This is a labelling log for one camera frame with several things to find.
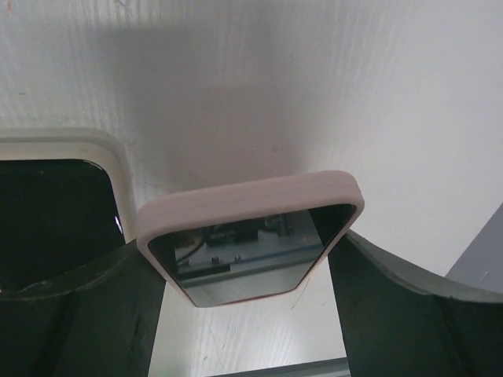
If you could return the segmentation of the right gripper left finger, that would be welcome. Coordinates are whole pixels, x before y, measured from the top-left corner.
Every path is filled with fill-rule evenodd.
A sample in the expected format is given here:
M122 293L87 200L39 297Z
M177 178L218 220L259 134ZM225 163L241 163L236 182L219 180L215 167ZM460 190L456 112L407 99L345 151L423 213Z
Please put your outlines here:
M1 295L3 376L147 376L164 278L135 242Z

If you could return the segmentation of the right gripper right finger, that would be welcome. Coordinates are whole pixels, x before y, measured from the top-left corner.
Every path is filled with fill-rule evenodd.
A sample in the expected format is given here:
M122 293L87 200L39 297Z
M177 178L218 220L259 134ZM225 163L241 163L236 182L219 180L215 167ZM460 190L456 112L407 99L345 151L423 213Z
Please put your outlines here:
M500 376L502 295L348 232L329 268L353 376Z

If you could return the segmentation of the pink phone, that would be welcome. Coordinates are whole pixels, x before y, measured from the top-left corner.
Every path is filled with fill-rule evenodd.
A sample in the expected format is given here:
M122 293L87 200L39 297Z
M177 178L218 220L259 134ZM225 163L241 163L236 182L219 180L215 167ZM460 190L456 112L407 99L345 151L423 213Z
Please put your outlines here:
M195 307L225 306L294 291L364 206L338 170L202 188L146 203L136 241Z
M104 131L1 132L1 292L22 291L134 237L125 148Z

